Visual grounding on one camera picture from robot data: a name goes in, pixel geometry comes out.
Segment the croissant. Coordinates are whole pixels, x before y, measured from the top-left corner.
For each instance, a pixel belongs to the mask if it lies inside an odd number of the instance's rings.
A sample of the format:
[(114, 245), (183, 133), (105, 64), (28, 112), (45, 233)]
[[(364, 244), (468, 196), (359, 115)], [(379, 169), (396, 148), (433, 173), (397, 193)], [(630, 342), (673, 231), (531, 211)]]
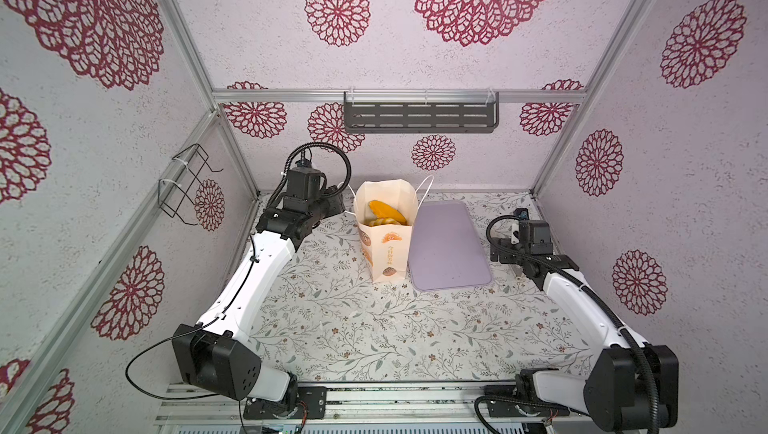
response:
[(399, 210), (383, 201), (371, 200), (368, 203), (368, 206), (376, 216), (377, 221), (394, 221), (396, 224), (400, 225), (407, 224), (407, 218)]

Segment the striped bread roll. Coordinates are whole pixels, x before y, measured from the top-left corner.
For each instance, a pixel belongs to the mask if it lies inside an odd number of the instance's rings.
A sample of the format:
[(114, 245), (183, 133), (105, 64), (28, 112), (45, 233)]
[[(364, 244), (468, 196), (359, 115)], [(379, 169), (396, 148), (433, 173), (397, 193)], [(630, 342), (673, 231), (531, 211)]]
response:
[(374, 220), (370, 220), (367, 222), (367, 226), (370, 227), (377, 227), (377, 226), (384, 226), (384, 225), (406, 225), (407, 222), (401, 222), (398, 219), (392, 218), (392, 217), (378, 217)]

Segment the cream paper bread bag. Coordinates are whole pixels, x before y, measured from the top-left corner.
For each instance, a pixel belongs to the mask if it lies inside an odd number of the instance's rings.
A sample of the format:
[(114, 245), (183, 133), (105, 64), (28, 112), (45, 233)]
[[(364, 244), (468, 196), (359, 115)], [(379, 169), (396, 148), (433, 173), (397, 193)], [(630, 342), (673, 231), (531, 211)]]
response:
[[(434, 177), (426, 176), (413, 186), (404, 179), (366, 181), (353, 194), (354, 215), (363, 255), (374, 283), (396, 283), (406, 278), (409, 249), (419, 208), (428, 196)], [(399, 210), (406, 225), (367, 226), (376, 219), (368, 206), (371, 200), (383, 201)]]

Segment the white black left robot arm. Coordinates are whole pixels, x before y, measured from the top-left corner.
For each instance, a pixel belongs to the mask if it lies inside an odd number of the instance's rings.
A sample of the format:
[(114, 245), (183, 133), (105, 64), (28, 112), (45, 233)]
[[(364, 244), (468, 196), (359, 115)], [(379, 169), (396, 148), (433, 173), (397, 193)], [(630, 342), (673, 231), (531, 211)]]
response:
[(251, 328), (303, 240), (322, 220), (344, 211), (343, 190), (336, 186), (306, 204), (286, 199), (284, 206), (263, 210), (245, 258), (222, 293), (195, 324), (179, 325), (172, 336), (185, 383), (235, 401), (261, 402), (277, 416), (295, 412), (296, 376), (262, 361)]

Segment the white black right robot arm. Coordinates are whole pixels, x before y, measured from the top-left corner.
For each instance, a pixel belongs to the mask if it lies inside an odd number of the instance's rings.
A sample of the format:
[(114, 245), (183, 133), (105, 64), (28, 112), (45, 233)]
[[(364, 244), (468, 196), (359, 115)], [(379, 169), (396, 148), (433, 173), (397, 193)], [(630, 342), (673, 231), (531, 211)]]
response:
[(541, 409), (589, 416), (605, 432), (676, 425), (679, 361), (666, 345), (654, 345), (630, 328), (592, 289), (578, 265), (550, 246), (490, 236), (490, 257), (522, 268), (524, 275), (567, 315), (596, 355), (586, 376), (534, 369), (519, 375), (523, 398)]

